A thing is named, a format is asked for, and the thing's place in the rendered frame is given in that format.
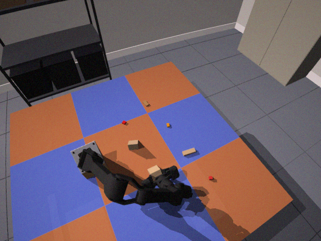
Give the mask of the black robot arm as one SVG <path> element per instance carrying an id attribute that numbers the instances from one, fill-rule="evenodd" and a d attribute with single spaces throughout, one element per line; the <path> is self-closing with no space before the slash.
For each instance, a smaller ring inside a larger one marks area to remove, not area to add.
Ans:
<path id="1" fill-rule="evenodd" d="M 80 154 L 80 155 L 79 155 Z M 165 180 L 161 183 L 161 188 L 146 188 L 132 177 L 128 177 L 119 173 L 112 173 L 103 166 L 103 159 L 90 148 L 83 149 L 79 153 L 78 168 L 85 172 L 93 173 L 104 185 L 104 193 L 106 197 L 113 202 L 129 205 L 146 203 L 163 203 L 169 202 L 173 206 L 181 205 L 182 199 L 192 198 L 192 189 L 183 183 L 174 184 L 170 180 Z M 138 189 L 136 197 L 133 199 L 123 199 L 128 182 L 131 181 Z"/>

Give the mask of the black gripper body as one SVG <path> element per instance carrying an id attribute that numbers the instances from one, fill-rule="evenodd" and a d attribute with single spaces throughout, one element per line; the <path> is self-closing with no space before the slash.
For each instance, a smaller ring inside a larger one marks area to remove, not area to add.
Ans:
<path id="1" fill-rule="evenodd" d="M 152 179 L 151 180 L 145 179 L 141 181 L 141 184 L 143 187 L 146 187 L 146 188 L 155 188 L 155 186 L 157 185 L 161 188 L 161 183 L 163 183 L 165 180 L 170 180 L 169 178 L 171 176 L 173 180 L 179 178 L 180 176 L 178 168 L 175 165 L 169 167 L 169 169 L 166 170 L 166 173 L 163 173 L 157 176 L 155 178 L 155 181 L 152 181 Z"/>

